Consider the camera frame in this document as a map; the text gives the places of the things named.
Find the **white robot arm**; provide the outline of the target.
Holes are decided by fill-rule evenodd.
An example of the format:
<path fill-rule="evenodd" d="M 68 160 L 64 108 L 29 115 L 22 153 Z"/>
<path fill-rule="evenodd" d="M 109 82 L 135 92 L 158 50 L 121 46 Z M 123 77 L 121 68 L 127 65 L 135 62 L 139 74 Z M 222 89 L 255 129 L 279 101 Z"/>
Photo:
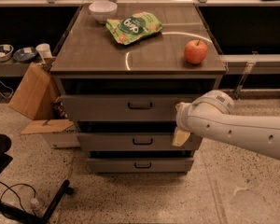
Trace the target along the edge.
<path fill-rule="evenodd" d="M 223 91 L 210 91 L 192 103 L 175 106 L 172 145 L 182 147 L 192 133 L 280 160 L 280 117 L 232 115 L 234 101 Z"/>

